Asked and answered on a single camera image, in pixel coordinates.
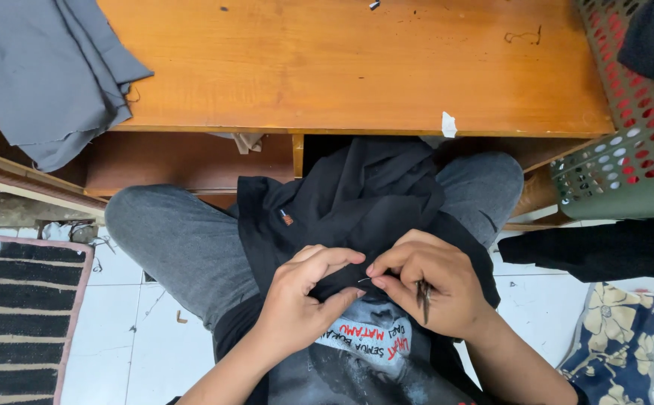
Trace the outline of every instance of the left hand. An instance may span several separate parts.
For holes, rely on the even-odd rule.
[[[324,303],[307,295],[322,278],[364,260],[364,254],[352,249],[305,246],[275,271],[252,332],[270,342],[273,354],[280,357],[277,361],[312,345],[354,300],[364,295],[354,287],[341,290]]]

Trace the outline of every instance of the tiled floor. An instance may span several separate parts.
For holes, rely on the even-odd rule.
[[[0,235],[18,234],[34,237],[35,233],[0,228]],[[504,232],[501,237],[514,234]],[[107,236],[106,230],[100,229],[99,236]],[[144,283],[141,268],[110,243],[114,253],[107,245],[97,247],[102,270],[93,271],[88,282],[62,404],[164,405],[214,365],[212,336],[159,285]],[[556,366],[572,343],[589,285],[565,271],[503,263],[494,248],[490,251],[502,296],[500,314]],[[654,291],[654,278],[614,284],[626,290]],[[187,323],[177,321],[177,311]],[[464,345],[458,349],[475,378]]]

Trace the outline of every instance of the black and beige striped mat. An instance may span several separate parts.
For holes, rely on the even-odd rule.
[[[0,404],[58,405],[93,249],[0,236]]]

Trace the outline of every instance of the leg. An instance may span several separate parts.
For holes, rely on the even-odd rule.
[[[259,293],[237,220],[184,189],[126,188],[109,201],[105,220],[117,244],[209,330]]]
[[[455,159],[437,174],[437,182],[446,196],[441,210],[488,248],[519,201],[524,175],[506,153],[485,152]]]

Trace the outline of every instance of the floral fabric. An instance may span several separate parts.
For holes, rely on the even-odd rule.
[[[592,405],[652,405],[654,294],[592,284],[559,372]]]

